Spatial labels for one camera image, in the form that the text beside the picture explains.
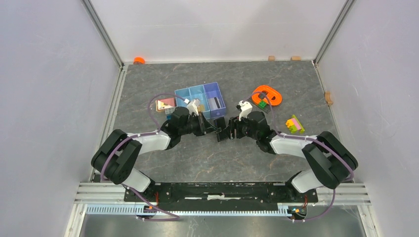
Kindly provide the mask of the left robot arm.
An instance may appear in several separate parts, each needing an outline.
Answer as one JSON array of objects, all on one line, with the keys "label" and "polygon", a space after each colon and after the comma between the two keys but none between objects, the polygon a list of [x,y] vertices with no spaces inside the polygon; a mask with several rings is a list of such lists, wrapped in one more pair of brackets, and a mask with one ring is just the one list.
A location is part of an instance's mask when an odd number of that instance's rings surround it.
[{"label": "left robot arm", "polygon": [[135,169],[139,155],[172,149],[183,135],[204,136],[222,129],[211,124],[204,115],[190,113],[186,107],[177,107],[160,129],[146,133],[125,133],[115,129],[91,159],[91,166],[100,172],[102,180],[125,185],[136,190],[143,201],[155,196],[152,179]]}]

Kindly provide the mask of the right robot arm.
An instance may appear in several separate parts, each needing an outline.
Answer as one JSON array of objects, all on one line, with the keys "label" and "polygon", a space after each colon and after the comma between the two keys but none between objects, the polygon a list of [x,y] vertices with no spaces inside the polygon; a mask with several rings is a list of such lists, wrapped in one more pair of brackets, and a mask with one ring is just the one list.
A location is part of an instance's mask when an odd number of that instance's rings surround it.
[{"label": "right robot arm", "polygon": [[317,136],[280,133],[271,129],[263,112],[251,112],[245,118],[231,117],[221,130],[229,139],[252,138],[265,153],[307,160],[309,170],[300,171],[287,181],[285,194],[291,201],[299,201],[311,189],[334,190],[351,180],[358,167],[354,155],[332,133],[323,131]]}]

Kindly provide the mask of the black card holder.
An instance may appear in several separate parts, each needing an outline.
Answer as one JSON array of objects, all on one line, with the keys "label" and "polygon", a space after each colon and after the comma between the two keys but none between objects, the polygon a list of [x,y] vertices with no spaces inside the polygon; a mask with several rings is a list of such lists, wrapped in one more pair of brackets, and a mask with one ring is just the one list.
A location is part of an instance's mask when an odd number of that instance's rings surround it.
[{"label": "black card holder", "polygon": [[219,117],[214,120],[214,125],[216,127],[216,137],[217,141],[221,142],[226,139],[229,139],[230,133],[227,129],[226,121],[224,117]]}]

